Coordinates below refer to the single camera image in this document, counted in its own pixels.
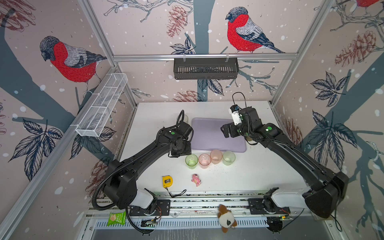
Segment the bright green plastic cup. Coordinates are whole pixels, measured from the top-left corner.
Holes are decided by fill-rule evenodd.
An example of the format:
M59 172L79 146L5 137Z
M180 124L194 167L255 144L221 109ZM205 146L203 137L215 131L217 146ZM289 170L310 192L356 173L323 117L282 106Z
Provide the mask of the bright green plastic cup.
M186 156L185 163L191 170L195 169L199 163L198 157L195 154Z

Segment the pale green plastic cup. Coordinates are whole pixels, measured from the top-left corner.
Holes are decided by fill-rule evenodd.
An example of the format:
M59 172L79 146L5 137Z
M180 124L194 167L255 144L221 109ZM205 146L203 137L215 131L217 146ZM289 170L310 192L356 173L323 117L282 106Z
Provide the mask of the pale green plastic cup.
M223 153L223 163L226 166L232 165L236 160L236 155L231 151L226 151Z

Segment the clear pale plastic cup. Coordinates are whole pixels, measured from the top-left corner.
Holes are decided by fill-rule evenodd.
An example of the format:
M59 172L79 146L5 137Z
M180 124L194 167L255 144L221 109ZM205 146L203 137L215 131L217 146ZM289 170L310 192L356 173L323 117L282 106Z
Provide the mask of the clear pale plastic cup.
M184 115L183 122L185 122L187 124L189 123L189 118L187 115Z

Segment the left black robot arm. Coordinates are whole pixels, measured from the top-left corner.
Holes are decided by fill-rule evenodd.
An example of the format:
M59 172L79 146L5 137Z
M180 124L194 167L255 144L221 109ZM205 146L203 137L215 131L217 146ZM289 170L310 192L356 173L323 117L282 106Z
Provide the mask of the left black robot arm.
M104 211L112 207L120 210L139 207L148 214L155 212L157 197L149 190L138 190L137 180L163 155L170 158L190 155L193 135L193 128L181 121L174 126L160 129L155 140L132 157L122 162L112 161L106 176L93 193L93 208Z

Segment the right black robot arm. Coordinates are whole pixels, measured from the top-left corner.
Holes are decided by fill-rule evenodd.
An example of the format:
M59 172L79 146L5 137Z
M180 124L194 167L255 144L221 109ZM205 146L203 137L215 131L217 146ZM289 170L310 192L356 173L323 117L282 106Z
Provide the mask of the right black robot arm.
M221 127L225 138L249 137L276 153L295 169L310 189L303 193L305 204L315 215L326 219L335 213L346 196L349 178L343 172L335 173L297 147L285 133L272 123L263 124L256 109L229 108L233 122Z

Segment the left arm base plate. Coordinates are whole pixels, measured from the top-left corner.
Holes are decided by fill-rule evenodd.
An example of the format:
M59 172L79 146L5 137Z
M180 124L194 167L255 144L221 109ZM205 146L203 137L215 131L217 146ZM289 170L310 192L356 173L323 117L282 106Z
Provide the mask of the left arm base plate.
M151 217L151 216L168 216L171 208L170 200L156 200L153 201L146 209L141 207L131 207L130 216L133 217Z

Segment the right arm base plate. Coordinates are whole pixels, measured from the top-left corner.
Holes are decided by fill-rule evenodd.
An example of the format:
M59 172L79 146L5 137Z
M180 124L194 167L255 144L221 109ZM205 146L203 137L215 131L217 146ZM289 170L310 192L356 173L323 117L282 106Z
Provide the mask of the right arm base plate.
M279 208L269 199L248 199L248 207L251 215L290 215L289 208Z

